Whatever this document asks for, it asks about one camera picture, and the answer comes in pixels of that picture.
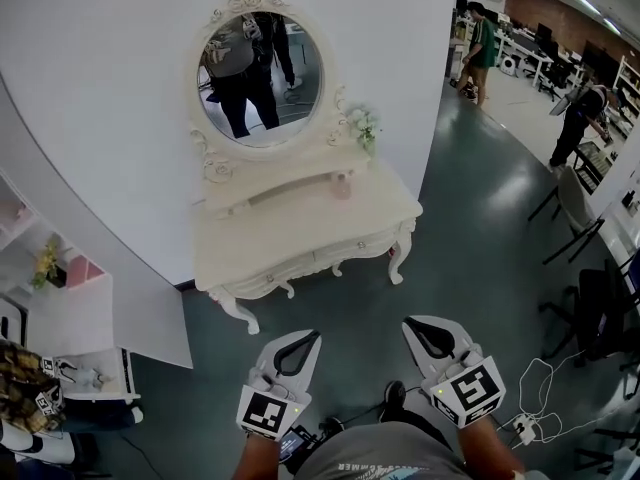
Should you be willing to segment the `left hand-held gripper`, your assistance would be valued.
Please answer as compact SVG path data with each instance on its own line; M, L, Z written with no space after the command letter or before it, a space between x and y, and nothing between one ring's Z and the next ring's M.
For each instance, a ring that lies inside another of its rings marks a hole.
M321 346L316 330L295 331L267 343L242 387L237 425L282 439L312 401L308 388Z

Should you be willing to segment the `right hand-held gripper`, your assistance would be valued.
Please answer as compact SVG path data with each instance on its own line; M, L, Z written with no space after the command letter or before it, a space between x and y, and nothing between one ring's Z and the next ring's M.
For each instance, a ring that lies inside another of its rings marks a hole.
M402 332L414 363L425 378L436 375L447 360L459 357L473 344L461 324L437 316L406 317ZM423 390L431 405L457 428L484 418L504 400L504 382L492 356Z

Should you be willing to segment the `person's right forearm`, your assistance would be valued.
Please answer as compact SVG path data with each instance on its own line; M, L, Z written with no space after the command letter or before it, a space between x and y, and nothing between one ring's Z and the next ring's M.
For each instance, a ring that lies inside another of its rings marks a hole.
M525 467L500 440L492 421L484 417L458 430L466 468L474 480L515 480Z

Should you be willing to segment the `person's left forearm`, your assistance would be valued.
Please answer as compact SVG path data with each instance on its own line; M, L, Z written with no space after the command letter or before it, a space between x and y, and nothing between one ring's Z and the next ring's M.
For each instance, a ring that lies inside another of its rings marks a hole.
M280 443L249 434L232 480L278 480Z

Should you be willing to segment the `person's black trousers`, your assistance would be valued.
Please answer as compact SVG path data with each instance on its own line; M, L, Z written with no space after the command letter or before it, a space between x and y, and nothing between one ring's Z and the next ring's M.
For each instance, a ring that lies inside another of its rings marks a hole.
M379 422L400 422L411 425L425 432L431 438L451 450L451 446L445 439L444 435L434 425L432 425L423 416L402 407L385 407L379 416Z

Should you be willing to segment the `black waist device with screen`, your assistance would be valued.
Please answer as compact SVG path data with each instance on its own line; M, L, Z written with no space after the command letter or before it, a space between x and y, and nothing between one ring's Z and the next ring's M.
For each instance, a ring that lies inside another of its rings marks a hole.
M280 442L279 464L294 475L320 444L321 439L302 425L292 427Z

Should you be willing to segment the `person's grey t-shirt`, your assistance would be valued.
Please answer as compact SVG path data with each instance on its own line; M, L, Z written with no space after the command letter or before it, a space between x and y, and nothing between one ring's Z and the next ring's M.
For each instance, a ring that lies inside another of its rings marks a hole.
M422 430L388 422L347 429L304 461L293 480L524 480L513 468L472 471Z

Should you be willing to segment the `black office chair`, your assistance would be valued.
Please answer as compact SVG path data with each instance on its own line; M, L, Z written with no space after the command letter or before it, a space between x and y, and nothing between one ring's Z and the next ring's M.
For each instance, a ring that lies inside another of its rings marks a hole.
M577 367L622 351L626 315L640 307L640 285L630 289L627 283L631 280L629 272L621 274L610 267L583 269L578 284L564 290L573 303L570 310L551 301L539 305L539 312L549 311L568 325L563 339L541 358L556 357L571 341L578 348L574 358Z

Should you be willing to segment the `beige chair with black legs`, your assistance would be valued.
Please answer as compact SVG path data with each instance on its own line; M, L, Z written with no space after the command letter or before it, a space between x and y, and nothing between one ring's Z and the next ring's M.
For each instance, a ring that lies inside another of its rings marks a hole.
M531 222L552 200L556 202L553 218L562 212L568 220L573 238L564 246L560 247L555 253L544 259L542 264L548 265L571 247L579 244L576 251L568 259L568 262L572 263L598 235L601 227L605 223L605 219L595 217L592 214L588 205L586 192L580 182L580 177L571 167L561 169L556 186L528 216L527 221Z

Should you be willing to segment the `white shelf unit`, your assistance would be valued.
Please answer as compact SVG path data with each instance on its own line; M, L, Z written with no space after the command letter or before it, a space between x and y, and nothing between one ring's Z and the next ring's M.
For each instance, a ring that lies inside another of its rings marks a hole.
M83 255L104 271L73 289L30 285L37 256L59 239L58 265L67 271ZM193 366L180 294L113 275L68 241L0 170L0 336L47 357L127 352Z

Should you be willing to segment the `pink box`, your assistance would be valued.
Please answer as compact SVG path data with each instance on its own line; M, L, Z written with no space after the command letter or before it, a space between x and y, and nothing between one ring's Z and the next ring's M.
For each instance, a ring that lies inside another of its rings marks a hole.
M78 255L69 262L66 274L65 286L73 289L101 277L104 271L85 256Z

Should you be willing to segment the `white artificial flower bouquet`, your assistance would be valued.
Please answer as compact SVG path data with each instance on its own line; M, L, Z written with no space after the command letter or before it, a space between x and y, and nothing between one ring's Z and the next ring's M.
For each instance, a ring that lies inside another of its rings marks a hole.
M350 136L371 157L376 154L377 135L381 131L377 111L365 104L351 104L345 112Z

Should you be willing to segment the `black slatted chair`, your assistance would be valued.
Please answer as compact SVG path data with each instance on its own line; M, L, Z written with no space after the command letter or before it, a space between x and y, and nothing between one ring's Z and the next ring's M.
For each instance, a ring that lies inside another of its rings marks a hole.
M593 141L580 143L574 149L576 158L573 170L584 190L593 194L613 163Z

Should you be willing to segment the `yellow potted flowers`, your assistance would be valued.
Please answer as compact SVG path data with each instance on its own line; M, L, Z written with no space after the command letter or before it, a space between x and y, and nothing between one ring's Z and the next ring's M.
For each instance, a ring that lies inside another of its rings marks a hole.
M59 239L52 236L37 256L30 285L40 290L47 283L56 288L66 285L67 273L58 265Z

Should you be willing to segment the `white office desks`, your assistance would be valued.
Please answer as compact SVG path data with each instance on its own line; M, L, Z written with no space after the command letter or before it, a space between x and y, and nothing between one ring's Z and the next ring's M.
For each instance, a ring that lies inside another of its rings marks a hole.
M509 38L502 31L497 31L495 33L495 38L499 42L497 58L500 58L502 56L504 47L508 45L512 50L521 53L524 57L530 56L538 61L538 65L536 67L536 70L534 71L534 77L532 81L532 86L537 87L540 81L542 67L552 64L553 59L547 56L544 52L535 52L533 50L527 49L526 47L514 41L512 38Z

